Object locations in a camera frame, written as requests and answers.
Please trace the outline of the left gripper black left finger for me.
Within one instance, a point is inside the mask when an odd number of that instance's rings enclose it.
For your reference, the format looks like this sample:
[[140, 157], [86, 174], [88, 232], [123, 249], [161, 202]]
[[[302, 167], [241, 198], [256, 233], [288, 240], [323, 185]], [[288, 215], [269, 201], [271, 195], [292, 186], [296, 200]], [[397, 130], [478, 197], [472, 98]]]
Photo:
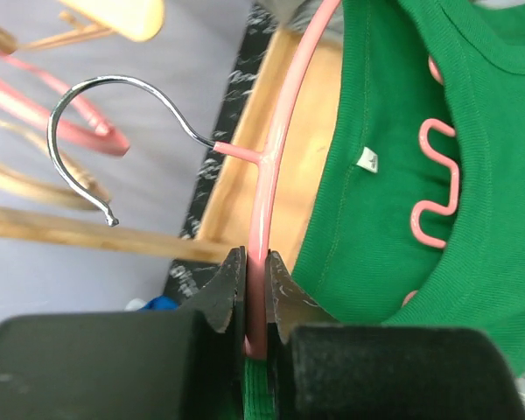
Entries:
[[247, 258], [174, 310], [0, 324], [0, 419], [240, 419]]

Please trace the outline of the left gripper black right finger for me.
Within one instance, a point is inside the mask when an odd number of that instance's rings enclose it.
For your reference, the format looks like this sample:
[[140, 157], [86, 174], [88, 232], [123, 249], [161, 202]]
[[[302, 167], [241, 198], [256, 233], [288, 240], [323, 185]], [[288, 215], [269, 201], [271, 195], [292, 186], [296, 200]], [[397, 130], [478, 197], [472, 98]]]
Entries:
[[342, 324], [274, 251], [265, 285], [276, 418], [525, 418], [515, 379], [483, 332]]

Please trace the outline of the green tank top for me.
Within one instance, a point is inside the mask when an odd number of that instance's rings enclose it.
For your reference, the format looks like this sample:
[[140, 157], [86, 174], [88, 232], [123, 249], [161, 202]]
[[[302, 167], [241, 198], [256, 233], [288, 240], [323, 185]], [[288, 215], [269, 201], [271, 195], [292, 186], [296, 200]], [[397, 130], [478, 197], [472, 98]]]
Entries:
[[295, 281], [338, 321], [465, 326], [525, 374], [525, 4], [345, 1]]

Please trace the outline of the pink hanger with green top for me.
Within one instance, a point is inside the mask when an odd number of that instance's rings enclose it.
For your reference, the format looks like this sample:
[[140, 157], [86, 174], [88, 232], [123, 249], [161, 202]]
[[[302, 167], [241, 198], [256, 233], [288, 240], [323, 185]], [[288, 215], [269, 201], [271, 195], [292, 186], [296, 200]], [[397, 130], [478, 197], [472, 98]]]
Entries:
[[339, 5], [337, 1], [324, 1], [318, 7], [314, 18], [306, 29], [285, 76], [272, 115], [266, 143], [261, 151], [245, 149], [230, 143], [214, 142], [200, 136], [168, 96], [143, 80], [124, 75], [99, 76], [71, 87], [53, 109], [47, 122], [47, 147], [55, 169], [74, 191], [104, 213], [106, 222], [111, 227], [116, 226], [118, 220], [109, 204], [85, 189], [69, 173], [62, 162], [57, 146], [57, 126], [62, 112], [77, 95], [90, 88], [110, 83], [125, 83], [141, 88], [159, 99], [176, 117], [185, 133], [193, 140], [213, 151], [239, 158], [257, 166], [255, 200], [248, 237], [247, 322], [245, 332], [240, 337], [240, 343], [247, 356], [258, 360], [267, 355], [265, 261], [269, 253], [270, 225], [284, 145], [307, 68], [317, 43]]

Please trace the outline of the wooden clothes rack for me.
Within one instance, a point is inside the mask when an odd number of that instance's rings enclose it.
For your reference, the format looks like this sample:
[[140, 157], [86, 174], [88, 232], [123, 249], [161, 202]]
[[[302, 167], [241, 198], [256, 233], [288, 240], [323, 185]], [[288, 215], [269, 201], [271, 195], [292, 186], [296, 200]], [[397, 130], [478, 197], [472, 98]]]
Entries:
[[245, 245], [278, 250], [292, 267], [300, 250], [336, 120], [341, 50], [320, 42], [295, 79], [305, 39], [285, 29], [269, 49], [194, 240], [0, 206], [0, 237], [206, 263]]

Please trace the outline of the cream wooden hanger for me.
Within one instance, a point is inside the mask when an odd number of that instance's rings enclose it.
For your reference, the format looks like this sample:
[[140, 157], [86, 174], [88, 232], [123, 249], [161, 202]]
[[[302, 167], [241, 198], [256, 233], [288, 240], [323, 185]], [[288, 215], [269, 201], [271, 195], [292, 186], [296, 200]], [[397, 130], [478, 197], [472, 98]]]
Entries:
[[18, 46], [45, 50], [119, 34], [133, 42], [154, 38], [165, 22], [162, 0], [63, 0], [59, 18], [72, 30]]

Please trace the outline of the grey tank top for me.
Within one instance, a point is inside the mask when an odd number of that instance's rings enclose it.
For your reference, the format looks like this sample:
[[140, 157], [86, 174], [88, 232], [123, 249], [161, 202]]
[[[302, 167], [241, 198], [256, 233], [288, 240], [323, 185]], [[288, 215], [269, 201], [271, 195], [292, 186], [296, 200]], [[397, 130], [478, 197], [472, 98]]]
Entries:
[[[280, 25], [283, 25], [294, 32], [303, 33], [314, 18], [322, 1], [259, 0], [257, 3], [262, 6]], [[341, 39], [343, 34], [344, 18], [342, 6], [340, 5], [327, 24], [325, 35], [327, 37]]]

